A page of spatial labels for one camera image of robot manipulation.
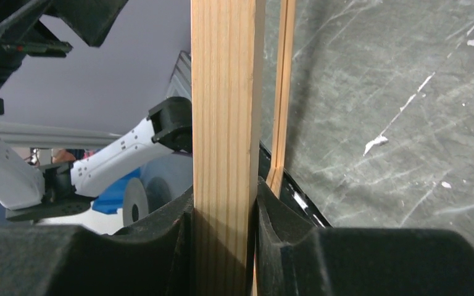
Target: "gray wall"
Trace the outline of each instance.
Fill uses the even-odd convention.
[[[162,101],[179,52],[189,51],[188,0],[129,0],[101,48],[62,21],[43,23],[74,49],[27,58],[0,91],[1,121],[124,133]]]

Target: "wooden plank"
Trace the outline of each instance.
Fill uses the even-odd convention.
[[[273,118],[272,164],[266,183],[278,197],[285,168],[286,130],[288,128],[289,85],[293,53],[296,0],[282,0],[277,52],[277,80]]]
[[[191,1],[198,295],[251,289],[264,14],[265,0]]]

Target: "tape roll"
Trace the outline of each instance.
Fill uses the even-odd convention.
[[[150,205],[144,185],[139,178],[133,178],[128,182],[124,193],[123,225],[131,225],[148,214]]]

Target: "wooden stick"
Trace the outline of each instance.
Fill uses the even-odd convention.
[[[251,289],[265,0],[192,0],[197,295]]]
[[[286,130],[288,128],[289,85],[293,52],[296,0],[282,0],[277,52],[277,81],[273,118],[272,164],[266,183],[278,197],[285,169]]]

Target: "concrete floor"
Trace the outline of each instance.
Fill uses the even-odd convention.
[[[267,147],[279,10],[268,0]],[[334,226],[446,228],[474,245],[474,1],[299,0],[296,18],[288,171]]]

